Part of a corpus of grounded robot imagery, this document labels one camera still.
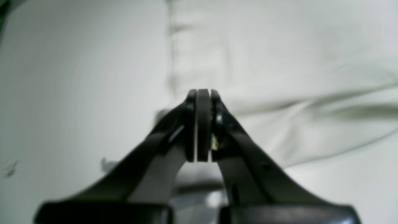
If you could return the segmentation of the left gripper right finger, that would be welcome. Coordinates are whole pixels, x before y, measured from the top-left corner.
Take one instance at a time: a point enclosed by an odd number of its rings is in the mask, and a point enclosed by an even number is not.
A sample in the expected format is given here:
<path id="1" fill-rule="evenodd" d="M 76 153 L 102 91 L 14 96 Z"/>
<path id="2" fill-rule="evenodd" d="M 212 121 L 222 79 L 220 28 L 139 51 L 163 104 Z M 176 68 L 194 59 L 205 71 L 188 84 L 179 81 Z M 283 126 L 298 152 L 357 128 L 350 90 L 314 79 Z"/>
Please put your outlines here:
<path id="1" fill-rule="evenodd" d="M 297 184 L 246 133 L 216 90 L 197 92 L 197 159 L 208 154 L 223 176 L 228 205 L 219 224 L 360 224 L 353 207 Z"/>

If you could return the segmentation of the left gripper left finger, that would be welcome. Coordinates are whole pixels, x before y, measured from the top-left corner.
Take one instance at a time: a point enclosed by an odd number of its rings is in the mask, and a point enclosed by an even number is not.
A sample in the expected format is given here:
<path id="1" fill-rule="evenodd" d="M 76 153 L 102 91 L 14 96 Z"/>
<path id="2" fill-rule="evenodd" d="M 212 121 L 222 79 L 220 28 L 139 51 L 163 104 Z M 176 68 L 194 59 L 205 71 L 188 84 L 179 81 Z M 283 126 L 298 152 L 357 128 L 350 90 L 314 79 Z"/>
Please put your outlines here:
<path id="1" fill-rule="evenodd" d="M 46 202 L 35 224 L 172 224 L 177 172 L 194 159 L 197 91 L 168 112 L 105 177 L 68 199 Z"/>

